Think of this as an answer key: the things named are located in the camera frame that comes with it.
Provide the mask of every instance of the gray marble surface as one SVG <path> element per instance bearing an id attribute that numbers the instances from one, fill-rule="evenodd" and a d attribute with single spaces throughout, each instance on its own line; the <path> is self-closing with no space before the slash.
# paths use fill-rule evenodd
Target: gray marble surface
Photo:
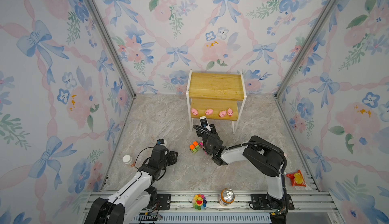
<path id="1" fill-rule="evenodd" d="M 194 120 L 194 124 L 199 123 L 199 120 Z M 258 135 L 284 151 L 288 161 L 286 172 L 298 169 L 304 172 L 272 95 L 247 96 L 235 135 L 232 134 L 231 121 L 209 120 L 209 123 L 215 124 L 225 146 L 240 144 L 252 135 Z M 137 171 L 122 162 L 124 155 L 136 158 L 142 149 L 155 145 L 160 138 L 167 141 L 169 150 L 178 152 L 178 162 L 167 168 L 161 180 L 153 183 L 159 190 L 267 190 L 265 176 L 250 162 L 217 166 L 202 150 L 195 154 L 190 151 L 189 145 L 200 138 L 195 130 L 189 130 L 185 95 L 137 95 L 104 190 L 120 189 Z M 140 154 L 137 167 L 151 155 L 151 151 L 151 148 L 146 149 Z M 308 183 L 307 187 L 292 187 L 289 178 L 286 178 L 286 183 L 288 190 L 311 190 Z"/>

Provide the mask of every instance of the floral wallpaper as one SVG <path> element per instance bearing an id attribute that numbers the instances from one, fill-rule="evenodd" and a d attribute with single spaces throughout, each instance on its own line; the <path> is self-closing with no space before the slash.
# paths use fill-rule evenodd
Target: floral wallpaper
<path id="1" fill-rule="evenodd" d="M 131 96 L 84 0 L 0 9 L 0 223 L 76 223 Z"/>
<path id="2" fill-rule="evenodd" d="M 340 0 L 280 98 L 347 224 L 389 223 L 388 38 L 389 0 Z"/>
<path id="3" fill-rule="evenodd" d="M 244 71 L 247 91 L 275 93 L 323 9 L 322 0 L 95 2 L 136 93 L 185 93 L 190 69 Z"/>

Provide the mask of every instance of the pig figurine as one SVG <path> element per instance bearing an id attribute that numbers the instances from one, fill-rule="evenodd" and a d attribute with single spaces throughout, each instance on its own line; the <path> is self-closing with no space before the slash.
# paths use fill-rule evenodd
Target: pig figurine
<path id="1" fill-rule="evenodd" d="M 191 112 L 192 112 L 192 114 L 193 114 L 194 116 L 197 116 L 197 115 L 198 115 L 197 109 L 192 109 Z"/>
<path id="2" fill-rule="evenodd" d="M 206 114 L 206 115 L 211 115 L 213 112 L 214 112 L 213 109 L 207 109 L 207 110 L 205 111 L 205 114 Z"/>
<path id="3" fill-rule="evenodd" d="M 219 117 L 223 118 L 226 115 L 226 111 L 223 110 L 219 113 Z"/>
<path id="4" fill-rule="evenodd" d="M 231 117 L 233 113 L 234 113 L 234 112 L 232 111 L 232 109 L 228 109 L 228 110 L 227 110 L 227 115 L 228 115 L 228 116 Z"/>

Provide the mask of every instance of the top shelf board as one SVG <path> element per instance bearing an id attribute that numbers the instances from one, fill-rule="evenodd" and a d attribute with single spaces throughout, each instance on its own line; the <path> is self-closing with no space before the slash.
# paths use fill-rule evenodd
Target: top shelf board
<path id="1" fill-rule="evenodd" d="M 193 72 L 189 98 L 243 101 L 242 79 L 240 75 Z"/>

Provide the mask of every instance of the snack bag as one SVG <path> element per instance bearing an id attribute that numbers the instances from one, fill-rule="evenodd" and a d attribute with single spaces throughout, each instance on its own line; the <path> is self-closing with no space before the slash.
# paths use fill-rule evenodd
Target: snack bag
<path id="1" fill-rule="evenodd" d="M 301 171 L 298 170 L 296 173 L 290 173 L 286 175 L 292 181 L 292 186 L 304 186 L 306 187 L 303 175 Z"/>

